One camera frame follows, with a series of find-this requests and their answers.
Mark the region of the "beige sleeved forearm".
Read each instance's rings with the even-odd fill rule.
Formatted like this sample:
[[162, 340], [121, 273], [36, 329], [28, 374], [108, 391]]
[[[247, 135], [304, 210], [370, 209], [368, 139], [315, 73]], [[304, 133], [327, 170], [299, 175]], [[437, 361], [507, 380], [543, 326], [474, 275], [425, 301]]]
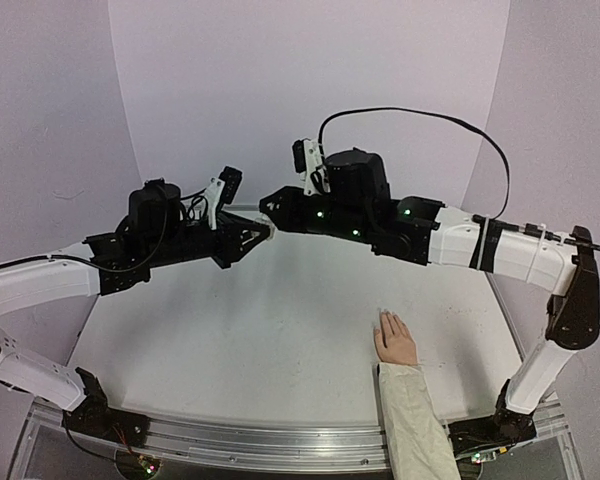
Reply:
[[458, 479], [452, 447], [417, 366], [381, 362], [378, 386], [395, 479]]

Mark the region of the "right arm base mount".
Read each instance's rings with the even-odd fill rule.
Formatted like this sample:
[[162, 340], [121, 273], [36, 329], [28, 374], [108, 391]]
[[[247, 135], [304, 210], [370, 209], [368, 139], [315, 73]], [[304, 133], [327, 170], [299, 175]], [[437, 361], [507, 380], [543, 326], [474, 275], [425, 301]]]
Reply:
[[510, 410], [502, 391], [492, 415], [454, 421], [448, 425], [449, 440], [456, 458], [486, 450], [513, 447], [536, 438], [533, 414]]

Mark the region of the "mannequin hand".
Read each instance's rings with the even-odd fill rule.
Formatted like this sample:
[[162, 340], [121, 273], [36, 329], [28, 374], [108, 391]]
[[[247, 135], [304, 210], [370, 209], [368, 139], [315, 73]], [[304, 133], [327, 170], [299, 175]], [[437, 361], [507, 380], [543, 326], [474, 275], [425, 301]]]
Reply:
[[401, 318], [390, 311], [379, 313], [380, 326], [374, 329], [374, 344], [382, 363], [416, 367], [419, 365], [416, 342]]

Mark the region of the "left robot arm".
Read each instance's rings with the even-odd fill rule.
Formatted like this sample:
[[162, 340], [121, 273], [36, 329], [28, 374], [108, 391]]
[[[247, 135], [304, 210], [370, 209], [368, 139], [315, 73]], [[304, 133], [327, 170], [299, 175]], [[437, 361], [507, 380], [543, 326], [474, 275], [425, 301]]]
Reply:
[[[201, 259], [227, 269], [272, 235], [269, 224], [224, 211], [236, 180], [214, 179], [199, 192], [202, 206], [185, 206], [180, 188], [151, 180], [129, 196], [115, 231], [47, 254], [0, 264], [0, 317], [53, 301], [120, 293], [151, 278], [152, 270]], [[111, 433], [113, 411], [101, 402], [96, 377], [21, 348], [0, 328], [0, 383], [40, 397], [96, 437]]]

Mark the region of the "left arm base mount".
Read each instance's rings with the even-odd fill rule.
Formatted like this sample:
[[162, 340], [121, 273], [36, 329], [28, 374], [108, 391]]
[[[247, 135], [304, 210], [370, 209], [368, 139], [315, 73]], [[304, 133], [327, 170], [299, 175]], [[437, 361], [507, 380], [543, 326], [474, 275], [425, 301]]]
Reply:
[[71, 433], [123, 443], [130, 448], [144, 447], [149, 417], [111, 407], [97, 377], [80, 367], [75, 371], [82, 381], [85, 398], [74, 410], [63, 412], [62, 426]]

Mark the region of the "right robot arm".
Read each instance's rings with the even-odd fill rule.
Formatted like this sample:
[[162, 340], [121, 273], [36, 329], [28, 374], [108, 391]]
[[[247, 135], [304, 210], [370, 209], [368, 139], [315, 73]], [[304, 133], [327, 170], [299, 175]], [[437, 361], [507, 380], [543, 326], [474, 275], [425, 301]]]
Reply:
[[504, 389], [504, 407], [532, 413], [575, 352], [600, 334], [600, 279], [590, 232], [518, 226], [418, 196], [394, 199], [381, 157], [351, 149], [322, 157], [294, 147], [300, 187], [285, 186], [258, 207], [283, 232], [326, 235], [412, 264], [466, 267], [549, 292], [542, 339]]

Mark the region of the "clear nail polish bottle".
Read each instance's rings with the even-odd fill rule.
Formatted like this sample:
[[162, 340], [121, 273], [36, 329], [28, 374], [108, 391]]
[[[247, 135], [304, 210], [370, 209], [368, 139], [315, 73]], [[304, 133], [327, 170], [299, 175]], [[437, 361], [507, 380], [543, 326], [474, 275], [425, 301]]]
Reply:
[[254, 221], [259, 224], [266, 225], [268, 227], [274, 226], [273, 222], [266, 215], [259, 215], [254, 219]]

